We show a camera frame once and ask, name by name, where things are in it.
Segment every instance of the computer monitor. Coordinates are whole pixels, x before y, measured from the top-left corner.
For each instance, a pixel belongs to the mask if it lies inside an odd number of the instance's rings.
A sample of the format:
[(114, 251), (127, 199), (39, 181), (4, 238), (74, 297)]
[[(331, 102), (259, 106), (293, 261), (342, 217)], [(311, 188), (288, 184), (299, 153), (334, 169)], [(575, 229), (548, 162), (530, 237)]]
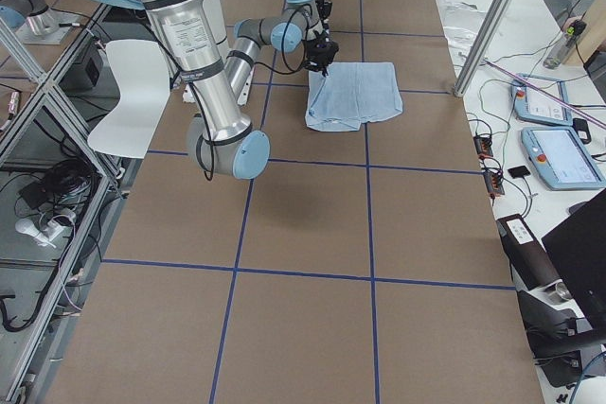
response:
[(594, 329), (606, 329), (606, 190), (543, 237), (549, 259)]

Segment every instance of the black cable bundle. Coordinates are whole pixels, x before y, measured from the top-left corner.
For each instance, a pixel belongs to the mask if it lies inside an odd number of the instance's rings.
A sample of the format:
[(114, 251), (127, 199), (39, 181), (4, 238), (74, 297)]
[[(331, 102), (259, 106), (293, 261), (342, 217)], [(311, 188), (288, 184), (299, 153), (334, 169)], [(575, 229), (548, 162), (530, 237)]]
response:
[(42, 186), (56, 196), (75, 196), (90, 186), (92, 173), (91, 167), (80, 159), (63, 160), (46, 172)]

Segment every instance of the tablet screen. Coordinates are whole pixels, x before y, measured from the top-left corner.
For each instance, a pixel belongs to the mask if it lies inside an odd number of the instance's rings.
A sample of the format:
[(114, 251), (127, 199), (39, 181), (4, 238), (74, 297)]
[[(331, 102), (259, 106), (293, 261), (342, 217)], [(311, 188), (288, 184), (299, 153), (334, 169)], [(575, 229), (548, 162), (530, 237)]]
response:
[[(557, 82), (537, 78), (528, 78), (527, 81), (545, 90), (548, 94), (562, 99)], [(538, 117), (553, 118), (555, 120), (564, 120), (564, 108), (561, 105), (530, 87), (526, 88), (526, 105), (529, 114), (537, 115)]]
[(560, 183), (598, 182), (579, 145), (566, 130), (535, 130), (547, 162)]

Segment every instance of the folded cloth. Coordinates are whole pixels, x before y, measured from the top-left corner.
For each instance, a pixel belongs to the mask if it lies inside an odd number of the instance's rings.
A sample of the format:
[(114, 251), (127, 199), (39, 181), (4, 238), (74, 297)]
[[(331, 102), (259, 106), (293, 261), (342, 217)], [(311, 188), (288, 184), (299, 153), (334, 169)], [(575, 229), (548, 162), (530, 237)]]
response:
[(356, 132), (403, 109), (390, 62), (335, 62), (329, 74), (310, 73), (305, 121), (320, 132)]

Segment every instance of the label sticker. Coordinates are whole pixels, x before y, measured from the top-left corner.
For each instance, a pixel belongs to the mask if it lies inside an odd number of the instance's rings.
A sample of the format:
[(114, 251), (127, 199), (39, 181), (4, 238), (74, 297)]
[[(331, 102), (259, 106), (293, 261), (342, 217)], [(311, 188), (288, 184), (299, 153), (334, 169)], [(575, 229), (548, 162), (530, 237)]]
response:
[(508, 221), (508, 227), (515, 239), (518, 240), (518, 243), (521, 245), (524, 245), (525, 243), (528, 243), (534, 239), (521, 220)]
[(184, 59), (211, 45), (202, 18), (192, 18), (175, 24), (163, 24), (162, 28), (169, 39), (174, 57)]

